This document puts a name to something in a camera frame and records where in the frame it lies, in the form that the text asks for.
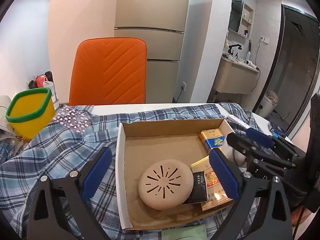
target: round lid with slots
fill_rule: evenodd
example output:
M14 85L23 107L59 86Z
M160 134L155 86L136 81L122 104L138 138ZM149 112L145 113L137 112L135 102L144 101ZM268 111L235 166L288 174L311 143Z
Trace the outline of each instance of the round lid with slots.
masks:
M177 160L165 160L153 164L143 173L139 195L149 207L164 210L185 202L192 188L190 168Z

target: wall shelf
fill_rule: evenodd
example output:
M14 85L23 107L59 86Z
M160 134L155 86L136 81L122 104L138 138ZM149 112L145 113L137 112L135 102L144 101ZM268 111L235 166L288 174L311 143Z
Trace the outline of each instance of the wall shelf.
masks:
M249 22L248 20L246 20L245 18L242 18L242 24L246 25L247 27L251 26L251 22Z
M244 38L244 39L246 39L246 40L249 40L248 38L246 38L245 36L241 35L240 33L237 33L237 32L235 32L235 31L233 31L233 30L231 30L231 29L229 29L229 28L228 28L228 30L229 30L229 33L235 33L235 34L241 36L242 38Z
M248 31L248 37L250 37L251 30L252 30L252 24L253 24L253 16L254 11L252 8L250 8L249 5L244 3L243 10L242 10L242 18L239 26L238 33L243 36L244 31Z

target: refrigerator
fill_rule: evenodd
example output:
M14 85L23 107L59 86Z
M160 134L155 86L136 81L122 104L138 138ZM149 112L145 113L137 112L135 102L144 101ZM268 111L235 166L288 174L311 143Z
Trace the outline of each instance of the refrigerator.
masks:
M146 103L171 103L189 0L117 0L115 37L147 44Z

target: orange chair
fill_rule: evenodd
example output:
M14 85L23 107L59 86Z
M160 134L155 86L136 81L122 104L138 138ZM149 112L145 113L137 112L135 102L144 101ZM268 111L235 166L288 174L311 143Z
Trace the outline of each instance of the orange chair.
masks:
M147 46L137 38L82 42L73 65L69 105L143 104Z

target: red plastic bag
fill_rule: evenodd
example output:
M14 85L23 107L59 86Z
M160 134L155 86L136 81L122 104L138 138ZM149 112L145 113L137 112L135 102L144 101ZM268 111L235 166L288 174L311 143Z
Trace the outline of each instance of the red plastic bag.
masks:
M43 88L43 82L44 82L44 81L48 81L46 75L37 76L37 77L36 77L37 87Z

